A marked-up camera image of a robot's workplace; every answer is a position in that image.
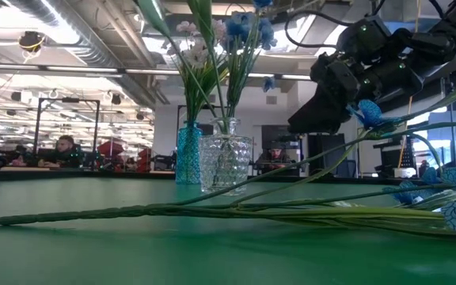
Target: man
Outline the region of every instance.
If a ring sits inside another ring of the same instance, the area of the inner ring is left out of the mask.
[[[267,173],[274,169],[280,169],[285,164],[290,163],[290,157],[282,149],[271,149],[263,152],[256,161],[256,167],[261,169],[262,173]]]
[[[38,162],[39,167],[78,168],[80,158],[75,142],[70,135],[62,135],[56,143],[55,151]]]

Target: white flower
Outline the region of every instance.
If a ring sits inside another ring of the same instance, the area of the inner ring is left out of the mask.
[[[189,28],[189,22],[188,21],[182,21],[180,24],[177,25],[177,31],[178,32],[187,32]]]
[[[223,40],[226,36],[226,26],[221,20],[212,19],[212,29],[216,40]]]
[[[205,41],[203,39],[195,39],[195,43],[190,49],[184,51],[184,57],[194,67],[203,67],[209,56]]]
[[[189,23],[188,21],[183,21],[177,25],[178,32],[189,32],[192,36],[199,35],[198,29],[194,23]]]

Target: ceiling light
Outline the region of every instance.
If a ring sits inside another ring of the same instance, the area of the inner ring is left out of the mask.
[[[338,25],[326,38],[323,44],[337,44],[337,40],[339,39],[340,34],[347,28],[347,26]],[[327,55],[331,55],[336,52],[336,49],[333,47],[322,47],[320,48],[315,56],[319,56],[326,52]]]

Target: desk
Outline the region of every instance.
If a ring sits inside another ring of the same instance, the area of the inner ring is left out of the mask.
[[[254,193],[283,185],[254,183],[248,189]],[[255,202],[329,198],[382,187],[305,184]],[[173,180],[14,180],[0,182],[0,216],[164,203],[199,194],[198,185],[177,186]],[[220,196],[213,202],[233,199]],[[353,202],[394,204],[388,196]],[[0,284],[456,284],[456,241],[242,219],[141,217],[38,223],[0,227]]]
[[[50,171],[48,167],[5,166],[0,171]]]

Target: black cable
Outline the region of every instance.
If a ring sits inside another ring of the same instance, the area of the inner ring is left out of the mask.
[[[296,45],[297,47],[301,47],[301,48],[337,48],[337,46],[335,44],[301,44],[298,41],[293,40],[290,36],[290,33],[288,32],[288,26],[290,25],[291,20],[293,20],[297,16],[303,15],[303,14],[316,15],[318,17],[323,17],[324,19],[334,22],[338,25],[344,25],[344,26],[351,25],[351,23],[346,23],[346,22],[334,19],[328,15],[325,15],[321,12],[317,12],[317,11],[313,11],[313,10],[303,10],[303,11],[297,12],[297,13],[291,15],[290,17],[288,17],[288,19],[286,20],[286,23],[284,24],[284,33],[286,34],[286,38],[288,38],[288,40],[292,44]]]
[[[385,1],[386,0],[381,0],[379,2],[379,5],[378,5],[378,7],[376,7],[376,10],[372,11],[372,16],[375,16],[376,14],[379,13],[379,10],[383,7],[383,4],[385,4]]]
[[[376,10],[374,10],[374,12],[372,12],[372,16],[375,16],[377,13],[379,13],[379,10],[383,7],[383,4],[385,4],[385,1],[386,0],[381,0],[378,7],[376,7]],[[437,11],[437,14],[439,14],[439,17],[441,17],[441,19],[444,18],[444,12],[443,12],[443,9],[441,9],[441,6],[439,5],[439,3],[437,3],[437,0],[428,0],[433,6],[434,6],[434,9]]]
[[[439,5],[439,3],[437,3],[437,0],[428,0],[433,6],[434,6],[434,9],[437,11],[437,14],[439,14],[439,17],[441,19],[444,18],[444,12],[443,12],[443,9],[441,8],[441,6]]]

